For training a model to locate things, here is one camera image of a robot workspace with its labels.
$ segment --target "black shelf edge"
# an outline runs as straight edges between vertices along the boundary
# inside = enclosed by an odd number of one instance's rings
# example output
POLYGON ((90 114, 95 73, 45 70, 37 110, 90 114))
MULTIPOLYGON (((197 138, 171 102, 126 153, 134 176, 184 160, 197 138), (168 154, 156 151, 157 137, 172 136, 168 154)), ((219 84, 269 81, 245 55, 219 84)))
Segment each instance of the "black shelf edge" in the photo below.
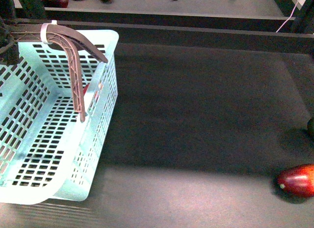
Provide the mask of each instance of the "black shelf edge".
MULTIPOLYGON (((227 18, 183 15, 151 15, 129 13, 79 12, 46 10, 48 19, 61 21, 80 21, 95 23, 115 23, 130 25, 158 25, 193 28, 234 29, 249 31, 276 31, 286 18, 227 18)), ((17 9, 17 16, 25 18, 23 10, 17 9)), ((281 29, 290 32, 293 18, 281 29)))

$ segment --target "dark gray table surface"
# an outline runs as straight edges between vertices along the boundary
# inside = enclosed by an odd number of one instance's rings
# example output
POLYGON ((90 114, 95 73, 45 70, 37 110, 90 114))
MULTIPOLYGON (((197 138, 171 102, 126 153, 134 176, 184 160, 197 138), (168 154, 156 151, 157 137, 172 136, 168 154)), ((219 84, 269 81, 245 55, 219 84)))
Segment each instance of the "dark gray table surface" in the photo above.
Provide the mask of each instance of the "dark gray table surface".
POLYGON ((83 202, 0 204, 1 227, 312 228, 273 186, 313 163, 308 55, 121 45, 119 97, 83 202))

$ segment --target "light blue plastic basket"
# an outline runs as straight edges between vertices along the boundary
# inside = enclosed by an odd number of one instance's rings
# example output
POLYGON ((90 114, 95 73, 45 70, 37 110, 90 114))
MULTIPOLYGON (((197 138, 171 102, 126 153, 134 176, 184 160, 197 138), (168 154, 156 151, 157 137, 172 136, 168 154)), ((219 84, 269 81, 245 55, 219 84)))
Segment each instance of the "light blue plastic basket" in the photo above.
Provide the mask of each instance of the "light blue plastic basket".
POLYGON ((20 63, 0 65, 0 202, 87 198, 117 99, 118 34, 83 30, 108 63, 79 51, 87 117, 74 112, 65 52, 20 43, 20 63))

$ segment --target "pink cable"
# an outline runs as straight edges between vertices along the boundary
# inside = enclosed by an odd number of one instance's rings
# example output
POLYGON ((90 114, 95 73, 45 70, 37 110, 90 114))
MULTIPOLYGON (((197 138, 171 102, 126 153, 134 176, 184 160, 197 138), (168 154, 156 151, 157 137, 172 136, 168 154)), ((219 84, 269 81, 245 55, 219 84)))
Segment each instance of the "pink cable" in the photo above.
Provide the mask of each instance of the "pink cable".
POLYGON ((290 17, 279 27, 279 29, 277 29, 276 33, 278 33, 279 30, 291 19, 291 17, 293 16, 294 11, 295 11, 295 9, 296 9, 296 7, 297 7, 299 1, 300 1, 300 0, 298 0, 298 1, 296 2, 295 6, 294 6, 294 8, 293 8, 293 10, 292 10, 292 12, 291 12, 290 17))

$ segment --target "gray tabletop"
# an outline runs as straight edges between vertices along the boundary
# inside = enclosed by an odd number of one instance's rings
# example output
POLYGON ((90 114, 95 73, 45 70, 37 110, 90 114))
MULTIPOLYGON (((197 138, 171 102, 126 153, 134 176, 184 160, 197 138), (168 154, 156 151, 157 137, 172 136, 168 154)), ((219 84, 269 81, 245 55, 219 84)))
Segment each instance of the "gray tabletop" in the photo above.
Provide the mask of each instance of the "gray tabletop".
POLYGON ((65 10, 226 17, 283 16, 274 0, 70 0, 65 10))

